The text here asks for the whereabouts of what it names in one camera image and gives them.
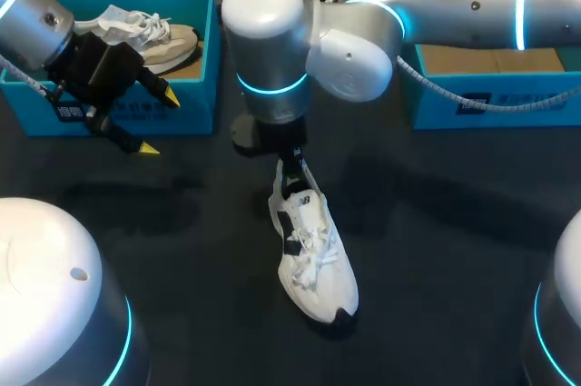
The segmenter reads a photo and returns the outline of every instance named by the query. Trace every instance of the shoe box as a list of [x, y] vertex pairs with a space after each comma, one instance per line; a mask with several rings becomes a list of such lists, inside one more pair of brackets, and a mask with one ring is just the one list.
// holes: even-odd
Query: shoe box
[[[128, 132], [151, 135], [207, 135], [213, 131], [217, 80], [220, 69], [221, 35], [214, 0], [58, 0], [76, 20], [91, 20], [109, 5], [126, 10], [157, 13], [171, 18], [170, 24], [189, 25], [200, 34], [202, 57], [193, 64], [163, 75], [180, 101], [178, 109], [168, 109], [136, 83], [118, 99], [112, 119]], [[34, 75], [42, 84], [54, 88], [44, 73]], [[35, 91], [16, 81], [6, 70], [0, 87], [18, 121], [29, 136], [86, 136], [82, 122], [59, 121], [53, 107]], [[69, 94], [63, 101], [78, 103]]]
[[[579, 49], [519, 52], [410, 45], [401, 56], [434, 84], [485, 104], [533, 103], [581, 85]], [[581, 95], [547, 110], [483, 112], [454, 103], [401, 73], [402, 95], [414, 129], [581, 125]]]

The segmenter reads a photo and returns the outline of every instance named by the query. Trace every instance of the robotic arm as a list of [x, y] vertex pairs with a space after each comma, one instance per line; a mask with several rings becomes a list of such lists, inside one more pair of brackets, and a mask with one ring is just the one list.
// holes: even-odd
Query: robotic arm
[[580, 12], [579, 0], [223, 0], [252, 116], [251, 133], [248, 118], [234, 124], [235, 146], [255, 155], [306, 143], [309, 77], [339, 98], [369, 101], [387, 89], [404, 43], [518, 50], [581, 45]]
[[[107, 45], [94, 34], [76, 35], [74, 17], [55, 0], [0, 0], [0, 65], [32, 86], [54, 109], [64, 91], [89, 108], [84, 121], [126, 153], [157, 153], [109, 118], [115, 99], [136, 81], [165, 106], [179, 107], [168, 83], [143, 67], [126, 43]], [[57, 86], [50, 91], [27, 73], [45, 69]]]

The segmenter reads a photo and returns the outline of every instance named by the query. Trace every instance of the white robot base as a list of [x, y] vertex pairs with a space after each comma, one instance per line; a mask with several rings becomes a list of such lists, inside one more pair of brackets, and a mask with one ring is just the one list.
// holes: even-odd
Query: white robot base
[[0, 228], [0, 385], [145, 386], [144, 333], [89, 232], [21, 198]]
[[581, 213], [565, 229], [539, 285], [523, 340], [532, 386], [581, 385]]

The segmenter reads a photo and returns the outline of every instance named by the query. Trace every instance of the sneaker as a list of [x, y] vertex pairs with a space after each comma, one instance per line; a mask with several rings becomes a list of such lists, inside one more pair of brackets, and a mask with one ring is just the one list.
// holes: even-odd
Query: sneaker
[[293, 178], [278, 162], [269, 208], [282, 238], [279, 278], [286, 293], [317, 322], [351, 323], [359, 306], [357, 282], [327, 199], [304, 160]]
[[126, 42], [154, 74], [178, 67], [198, 50], [198, 36], [188, 25], [170, 25], [157, 14], [128, 12], [113, 5], [94, 20], [74, 22], [74, 31], [93, 32], [109, 45]]

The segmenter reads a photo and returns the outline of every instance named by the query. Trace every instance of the beige shoe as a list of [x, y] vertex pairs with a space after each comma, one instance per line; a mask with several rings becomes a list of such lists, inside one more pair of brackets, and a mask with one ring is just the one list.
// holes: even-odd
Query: beige shoe
[[109, 45], [126, 42], [155, 74], [173, 70], [199, 53], [198, 36], [192, 27], [170, 25], [157, 14], [128, 12], [113, 5], [94, 20], [75, 22], [74, 30], [79, 35], [93, 32]]

